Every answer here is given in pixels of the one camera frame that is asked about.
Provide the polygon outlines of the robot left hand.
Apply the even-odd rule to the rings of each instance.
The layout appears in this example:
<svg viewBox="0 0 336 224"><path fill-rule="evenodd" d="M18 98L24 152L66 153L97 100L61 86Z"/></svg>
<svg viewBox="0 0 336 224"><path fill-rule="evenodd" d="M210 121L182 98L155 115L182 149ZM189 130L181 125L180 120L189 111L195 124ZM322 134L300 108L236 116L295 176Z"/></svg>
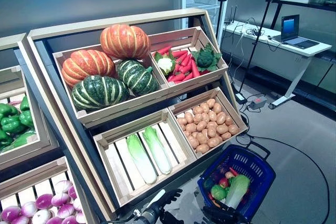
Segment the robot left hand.
<svg viewBox="0 0 336 224"><path fill-rule="evenodd" d="M161 189L157 195L149 202L145 210L149 209L162 209L165 205L169 205L171 202L176 201L182 193L182 189L174 189L170 191L165 191Z"/></svg>

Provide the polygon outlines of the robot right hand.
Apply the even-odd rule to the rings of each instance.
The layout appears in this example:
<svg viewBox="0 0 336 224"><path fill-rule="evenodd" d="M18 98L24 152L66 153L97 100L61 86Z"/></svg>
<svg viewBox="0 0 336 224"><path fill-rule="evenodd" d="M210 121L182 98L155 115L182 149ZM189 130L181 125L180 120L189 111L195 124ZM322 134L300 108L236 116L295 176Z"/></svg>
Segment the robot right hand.
<svg viewBox="0 0 336 224"><path fill-rule="evenodd" d="M249 221L233 208L220 209L204 206L203 210L215 223L249 223Z"/></svg>

